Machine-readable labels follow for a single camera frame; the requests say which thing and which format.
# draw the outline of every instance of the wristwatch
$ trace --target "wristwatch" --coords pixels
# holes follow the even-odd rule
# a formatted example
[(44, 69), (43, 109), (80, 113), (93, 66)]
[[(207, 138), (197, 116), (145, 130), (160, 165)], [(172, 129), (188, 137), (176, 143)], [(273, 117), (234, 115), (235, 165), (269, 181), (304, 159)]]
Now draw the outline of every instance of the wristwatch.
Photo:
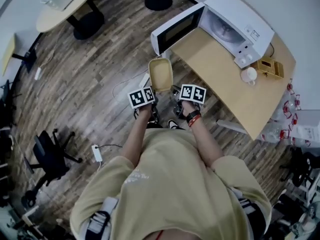
[(196, 109), (195, 111), (189, 113), (187, 116), (186, 116), (186, 122), (189, 124), (190, 121), (195, 118), (197, 115), (200, 115), (201, 116), (201, 113), (198, 109)]

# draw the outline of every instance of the mug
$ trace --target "mug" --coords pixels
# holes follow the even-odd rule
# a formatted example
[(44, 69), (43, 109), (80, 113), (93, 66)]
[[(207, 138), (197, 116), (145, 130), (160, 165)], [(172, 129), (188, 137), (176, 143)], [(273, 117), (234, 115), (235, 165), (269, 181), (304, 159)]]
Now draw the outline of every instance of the mug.
[(241, 79), (245, 83), (254, 86), (256, 84), (255, 80), (257, 79), (257, 75), (257, 71), (253, 67), (248, 67), (241, 72)]

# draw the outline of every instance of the white microwave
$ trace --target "white microwave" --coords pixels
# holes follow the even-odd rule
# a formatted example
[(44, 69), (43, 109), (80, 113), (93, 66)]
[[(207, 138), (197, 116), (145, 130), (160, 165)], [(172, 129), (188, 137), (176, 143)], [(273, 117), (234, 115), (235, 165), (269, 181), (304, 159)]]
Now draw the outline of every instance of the white microwave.
[(241, 0), (206, 0), (181, 12), (151, 33), (157, 55), (200, 27), (223, 45), (244, 68), (261, 59), (275, 32)]

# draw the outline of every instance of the black strap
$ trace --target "black strap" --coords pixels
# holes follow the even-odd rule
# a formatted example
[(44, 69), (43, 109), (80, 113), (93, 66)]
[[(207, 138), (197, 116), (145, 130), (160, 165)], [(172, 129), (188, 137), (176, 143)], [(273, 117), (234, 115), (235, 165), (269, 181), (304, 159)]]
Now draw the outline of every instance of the black strap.
[(85, 240), (101, 240), (105, 227), (110, 220), (110, 214), (104, 210), (95, 212), (90, 217), (90, 222), (85, 233)]
[(259, 240), (265, 234), (267, 227), (264, 214), (260, 210), (259, 206), (256, 203), (251, 202), (249, 199), (240, 198), (239, 202), (249, 219), (254, 240)]
[(192, 118), (194, 118), (197, 115), (201, 116), (201, 113), (199, 110), (196, 109), (195, 111), (191, 112), (190, 114), (188, 114), (186, 116), (186, 122), (189, 124), (189, 122), (192, 120)]

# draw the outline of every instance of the small yellow box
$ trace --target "small yellow box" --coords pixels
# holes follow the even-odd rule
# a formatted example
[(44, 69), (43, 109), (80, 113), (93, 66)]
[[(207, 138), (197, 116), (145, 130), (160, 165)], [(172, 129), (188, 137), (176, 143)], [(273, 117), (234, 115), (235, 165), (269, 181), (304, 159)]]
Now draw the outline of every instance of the small yellow box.
[(267, 74), (267, 76), (276, 77), (278, 79), (285, 77), (284, 66), (270, 57), (262, 57), (250, 66), (255, 68), (257, 72)]

